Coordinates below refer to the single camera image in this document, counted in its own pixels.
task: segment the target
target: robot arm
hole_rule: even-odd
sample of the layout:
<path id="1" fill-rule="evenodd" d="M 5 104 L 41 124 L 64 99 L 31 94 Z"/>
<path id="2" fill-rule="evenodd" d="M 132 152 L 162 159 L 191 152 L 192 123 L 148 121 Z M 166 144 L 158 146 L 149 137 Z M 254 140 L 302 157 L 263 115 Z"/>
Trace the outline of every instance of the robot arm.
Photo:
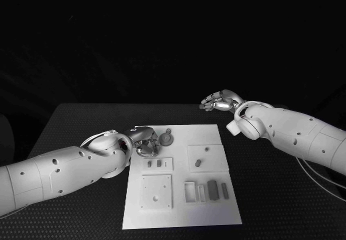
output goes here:
<path id="1" fill-rule="evenodd" d="M 266 138 L 295 157 L 346 175 L 346 132 L 342 129 L 308 114 L 274 108 L 260 101 L 244 101 L 230 90 L 214 93 L 201 103 L 199 108 L 207 111 L 214 108 L 233 111 L 234 121 L 227 129 L 234 136 L 243 132 L 253 140 Z"/>
<path id="2" fill-rule="evenodd" d="M 81 147 L 63 148 L 0 167 L 0 216 L 73 193 L 100 178 L 117 176 L 130 165 L 133 148 L 156 156 L 159 138 L 153 128 L 137 127 L 126 133 L 103 132 Z"/>

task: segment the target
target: robotic hand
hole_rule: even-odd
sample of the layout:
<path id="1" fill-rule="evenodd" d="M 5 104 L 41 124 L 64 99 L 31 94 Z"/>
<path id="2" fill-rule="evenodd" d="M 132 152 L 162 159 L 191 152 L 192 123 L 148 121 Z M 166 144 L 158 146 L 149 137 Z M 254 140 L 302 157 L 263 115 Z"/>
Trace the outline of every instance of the robotic hand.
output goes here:
<path id="1" fill-rule="evenodd" d="M 231 111 L 227 129 L 253 140 L 266 138 L 273 146 L 346 175 L 346 132 L 300 112 L 274 108 L 260 101 L 246 101 L 233 91 L 211 94 L 201 109 Z"/>
<path id="2" fill-rule="evenodd" d="M 110 130 L 90 137 L 81 147 L 63 148 L 0 167 L 0 216 L 73 193 L 100 178 L 113 178 L 130 165 L 133 148 L 142 157 L 155 157 L 159 146 L 152 127 L 136 127 L 125 134 Z"/>

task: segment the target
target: black table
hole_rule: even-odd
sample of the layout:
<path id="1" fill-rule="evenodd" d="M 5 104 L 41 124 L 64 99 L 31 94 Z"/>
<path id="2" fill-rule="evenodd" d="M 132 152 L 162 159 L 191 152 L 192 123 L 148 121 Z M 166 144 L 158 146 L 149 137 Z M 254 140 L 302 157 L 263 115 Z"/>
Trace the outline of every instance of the black table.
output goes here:
<path id="1" fill-rule="evenodd" d="M 123 230 L 129 171 L 0 220 L 0 239 L 346 239 L 346 203 L 267 139 L 233 136 L 231 112 L 199 104 L 61 104 L 29 158 L 135 126 L 218 124 L 243 225 Z M 313 164 L 326 175 L 325 168 Z M 319 180 L 335 193 L 335 186 Z"/>

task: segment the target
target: black background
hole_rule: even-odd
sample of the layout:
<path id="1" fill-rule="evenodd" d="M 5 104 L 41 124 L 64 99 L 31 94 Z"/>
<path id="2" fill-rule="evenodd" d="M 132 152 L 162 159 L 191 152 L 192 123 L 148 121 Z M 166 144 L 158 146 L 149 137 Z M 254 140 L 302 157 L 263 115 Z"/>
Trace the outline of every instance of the black background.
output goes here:
<path id="1" fill-rule="evenodd" d="M 346 129 L 341 6 L 97 7 L 2 9 L 0 113 L 15 161 L 61 103 L 198 106 L 230 89 Z"/>

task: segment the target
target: black tablecloth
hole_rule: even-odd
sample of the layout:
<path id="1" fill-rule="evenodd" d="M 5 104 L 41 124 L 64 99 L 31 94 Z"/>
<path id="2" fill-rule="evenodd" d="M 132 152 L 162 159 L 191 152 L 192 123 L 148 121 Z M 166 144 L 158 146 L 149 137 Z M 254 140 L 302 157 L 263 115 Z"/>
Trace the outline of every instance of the black tablecloth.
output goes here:
<path id="1" fill-rule="evenodd" d="M 122 133 L 137 125 L 218 124 L 243 225 L 123 230 L 127 167 L 117 177 L 101 178 L 2 219 L 0 239 L 346 239 L 346 203 L 325 192 L 296 158 L 267 139 L 253 141 L 230 133 L 233 120 L 231 112 L 205 112 L 199 104 L 65 103 L 29 158 L 80 146 L 107 130 Z M 323 167 L 313 166 L 326 174 Z M 332 184 L 321 182 L 338 193 Z"/>

